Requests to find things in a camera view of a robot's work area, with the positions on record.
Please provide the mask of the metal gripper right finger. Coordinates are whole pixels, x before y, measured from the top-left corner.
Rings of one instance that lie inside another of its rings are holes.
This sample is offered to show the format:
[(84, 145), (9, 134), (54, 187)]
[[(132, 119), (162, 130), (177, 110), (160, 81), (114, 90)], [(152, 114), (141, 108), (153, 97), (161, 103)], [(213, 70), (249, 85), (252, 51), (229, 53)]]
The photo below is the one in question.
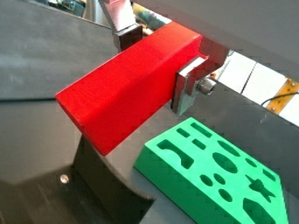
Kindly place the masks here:
[(216, 81), (209, 75), (223, 66), (229, 49), (208, 38), (200, 41), (199, 53), (176, 72), (170, 109), (181, 115), (195, 102), (197, 94), (211, 95)]

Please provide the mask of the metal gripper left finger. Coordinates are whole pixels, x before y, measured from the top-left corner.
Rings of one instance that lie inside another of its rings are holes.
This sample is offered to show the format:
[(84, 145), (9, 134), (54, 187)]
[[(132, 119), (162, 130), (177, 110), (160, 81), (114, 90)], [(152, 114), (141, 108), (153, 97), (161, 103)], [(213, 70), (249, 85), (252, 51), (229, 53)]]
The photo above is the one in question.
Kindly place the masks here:
[(121, 52), (142, 39), (142, 26), (136, 17), (129, 0), (97, 0), (109, 27), (116, 49)]

